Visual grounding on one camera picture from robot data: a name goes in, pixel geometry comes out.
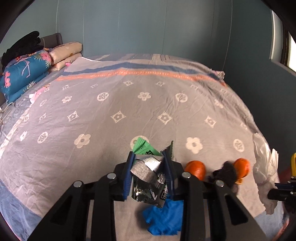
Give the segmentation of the silver green snack wrapper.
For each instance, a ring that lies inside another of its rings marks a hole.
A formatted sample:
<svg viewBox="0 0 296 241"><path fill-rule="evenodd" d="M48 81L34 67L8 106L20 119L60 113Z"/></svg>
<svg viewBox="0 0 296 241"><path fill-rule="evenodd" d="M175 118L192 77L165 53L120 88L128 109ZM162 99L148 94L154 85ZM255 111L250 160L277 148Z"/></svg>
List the silver green snack wrapper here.
<svg viewBox="0 0 296 241"><path fill-rule="evenodd" d="M133 141L135 160L131 168L133 177L132 198L162 208L165 204L168 187L164 173L163 154L156 150L145 137L138 136Z"/></svg>

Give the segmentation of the yellow rimmed trash bin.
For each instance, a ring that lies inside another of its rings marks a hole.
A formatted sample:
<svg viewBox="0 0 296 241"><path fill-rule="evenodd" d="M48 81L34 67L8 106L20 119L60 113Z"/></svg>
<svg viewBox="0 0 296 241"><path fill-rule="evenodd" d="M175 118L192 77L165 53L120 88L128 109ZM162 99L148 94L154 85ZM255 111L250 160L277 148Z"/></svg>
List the yellow rimmed trash bin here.
<svg viewBox="0 0 296 241"><path fill-rule="evenodd" d="M294 178L296 177L296 153L294 153L291 157L290 166L291 166L291 175Z"/></svg>

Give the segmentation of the orange peel right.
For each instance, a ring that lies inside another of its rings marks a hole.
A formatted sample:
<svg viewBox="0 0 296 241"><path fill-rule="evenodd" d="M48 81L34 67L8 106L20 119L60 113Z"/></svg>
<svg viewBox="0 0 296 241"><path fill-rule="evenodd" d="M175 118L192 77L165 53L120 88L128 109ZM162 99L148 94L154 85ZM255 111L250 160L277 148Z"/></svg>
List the orange peel right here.
<svg viewBox="0 0 296 241"><path fill-rule="evenodd" d="M233 163L233 166L237 175L237 181L235 183L241 185L243 178L245 178L250 172L250 162L247 159L239 158Z"/></svg>

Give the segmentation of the grey patterned bed cover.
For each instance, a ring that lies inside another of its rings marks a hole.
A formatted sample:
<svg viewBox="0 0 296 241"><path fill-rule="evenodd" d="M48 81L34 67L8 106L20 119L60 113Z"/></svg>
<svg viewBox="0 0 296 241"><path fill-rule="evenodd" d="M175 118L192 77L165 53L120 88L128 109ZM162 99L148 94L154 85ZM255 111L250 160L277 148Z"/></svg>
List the grey patterned bed cover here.
<svg viewBox="0 0 296 241"><path fill-rule="evenodd" d="M254 164L258 131L240 97L200 63L80 57L30 82L1 124L1 214L27 240L74 181L111 172L138 138L212 172L238 158Z"/></svg>

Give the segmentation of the floral sheet edge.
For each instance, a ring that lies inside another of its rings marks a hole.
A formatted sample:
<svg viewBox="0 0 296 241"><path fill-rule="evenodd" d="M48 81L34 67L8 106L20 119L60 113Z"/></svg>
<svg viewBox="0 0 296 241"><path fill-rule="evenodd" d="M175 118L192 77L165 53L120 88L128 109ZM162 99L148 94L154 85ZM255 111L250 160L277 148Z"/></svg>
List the floral sheet edge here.
<svg viewBox="0 0 296 241"><path fill-rule="evenodd" d="M213 79L218 81L224 87L228 86L224 81L224 77L225 77L225 72L224 71L211 70L211 72L209 73L209 76L211 76Z"/></svg>

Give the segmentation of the beige folded blanket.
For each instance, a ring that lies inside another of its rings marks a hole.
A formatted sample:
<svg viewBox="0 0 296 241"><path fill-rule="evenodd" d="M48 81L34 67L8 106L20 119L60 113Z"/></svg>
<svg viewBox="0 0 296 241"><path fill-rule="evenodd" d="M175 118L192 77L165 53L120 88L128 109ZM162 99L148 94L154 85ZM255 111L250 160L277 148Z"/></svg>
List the beige folded blanket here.
<svg viewBox="0 0 296 241"><path fill-rule="evenodd" d="M67 64L73 63L77 58L82 57L81 51L80 42L69 42L53 48L49 52L52 60L50 71L59 71Z"/></svg>

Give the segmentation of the blue floral folded quilt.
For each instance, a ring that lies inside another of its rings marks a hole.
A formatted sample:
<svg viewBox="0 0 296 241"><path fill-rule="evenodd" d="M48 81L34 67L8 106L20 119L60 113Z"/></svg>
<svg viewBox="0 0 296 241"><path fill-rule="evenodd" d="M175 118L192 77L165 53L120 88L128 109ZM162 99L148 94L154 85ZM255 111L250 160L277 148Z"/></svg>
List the blue floral folded quilt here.
<svg viewBox="0 0 296 241"><path fill-rule="evenodd" d="M4 69L1 77L1 93L6 103L16 101L26 91L49 74L51 67L49 49L13 59Z"/></svg>

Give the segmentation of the black clothes pile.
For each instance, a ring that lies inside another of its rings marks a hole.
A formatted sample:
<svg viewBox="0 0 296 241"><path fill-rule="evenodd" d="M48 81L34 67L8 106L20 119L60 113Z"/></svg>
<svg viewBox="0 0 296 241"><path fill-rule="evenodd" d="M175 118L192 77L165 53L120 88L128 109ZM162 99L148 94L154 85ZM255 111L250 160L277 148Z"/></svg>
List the black clothes pile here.
<svg viewBox="0 0 296 241"><path fill-rule="evenodd" d="M40 45L39 34L38 31L32 31L8 48L1 58L2 71L13 59L42 50L44 46Z"/></svg>

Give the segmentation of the window frame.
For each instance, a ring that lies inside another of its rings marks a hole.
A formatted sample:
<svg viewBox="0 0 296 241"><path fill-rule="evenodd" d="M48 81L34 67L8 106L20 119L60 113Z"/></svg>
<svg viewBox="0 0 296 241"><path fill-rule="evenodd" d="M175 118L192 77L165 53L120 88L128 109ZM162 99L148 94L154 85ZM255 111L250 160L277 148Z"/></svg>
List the window frame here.
<svg viewBox="0 0 296 241"><path fill-rule="evenodd" d="M269 59L295 76L295 40L280 18L271 11L272 41Z"/></svg>

